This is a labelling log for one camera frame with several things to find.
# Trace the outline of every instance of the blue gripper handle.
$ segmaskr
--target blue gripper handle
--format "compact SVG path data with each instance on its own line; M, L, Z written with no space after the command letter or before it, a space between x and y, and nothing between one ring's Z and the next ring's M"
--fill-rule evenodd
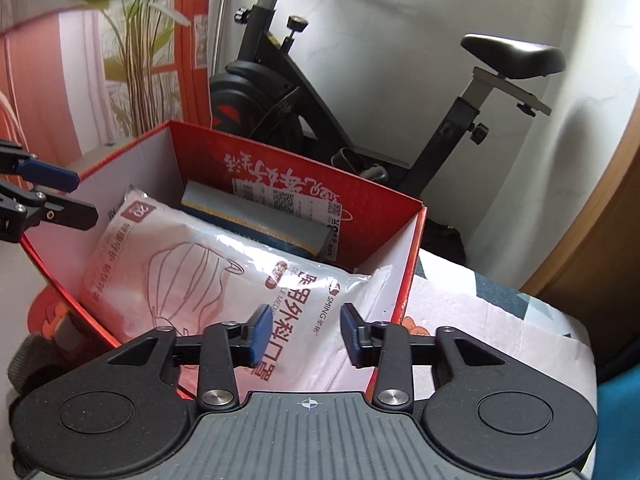
M245 323L253 329L252 342L249 347L251 366L257 366L262 360L271 332L273 332L273 311L267 304L261 305Z
M24 180L34 184L52 187L67 193L75 190L80 184L80 178L75 171L47 164L37 158L30 158L20 163L16 173Z
M364 367L364 352L358 338L358 328L364 325L364 321L352 304L345 303L340 307L340 334L349 360L356 368Z

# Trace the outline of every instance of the metal screw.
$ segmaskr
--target metal screw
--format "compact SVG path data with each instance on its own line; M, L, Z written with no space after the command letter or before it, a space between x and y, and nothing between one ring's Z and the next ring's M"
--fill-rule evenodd
M400 406L409 400L409 395L402 390L385 390L378 394L378 400L389 406Z
M234 400L234 394L226 390L209 390L202 394L201 399L209 406L224 406Z

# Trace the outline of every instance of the plastic bag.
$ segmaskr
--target plastic bag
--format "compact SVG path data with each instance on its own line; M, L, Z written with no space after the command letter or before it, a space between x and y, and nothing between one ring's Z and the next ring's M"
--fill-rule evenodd
M121 342L168 324L179 335L201 333L212 323L244 321L267 303L273 333L257 368L236 368L239 393L322 391L344 363L337 357L340 306L351 302L365 317L389 269L350 274L229 233L132 190L85 271L81 301ZM180 378L192 392L194 368L183 368Z

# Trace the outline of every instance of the barcode label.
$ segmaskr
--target barcode label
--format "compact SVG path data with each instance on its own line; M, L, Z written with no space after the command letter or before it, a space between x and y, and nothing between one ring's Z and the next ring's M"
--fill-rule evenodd
M342 204L237 178L233 179L233 185L236 196L330 227L331 238L321 255L325 260L335 261L338 255Z
M284 211L285 213L295 215L296 211L293 207L293 193L273 189L273 208L278 211Z
M251 200L251 202L255 202L254 188L252 186L247 186L246 184L241 184L241 188L242 188L242 197L245 200Z
M327 213L334 216L342 215L342 204L337 202L329 202L329 205L326 208Z

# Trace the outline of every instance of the printed mask illustration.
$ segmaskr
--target printed mask illustration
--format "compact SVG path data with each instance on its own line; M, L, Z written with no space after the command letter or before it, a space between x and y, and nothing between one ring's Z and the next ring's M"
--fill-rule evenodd
M180 335L202 332L222 310L229 275L243 273L235 261L192 242L154 254L146 282L154 327L171 325Z

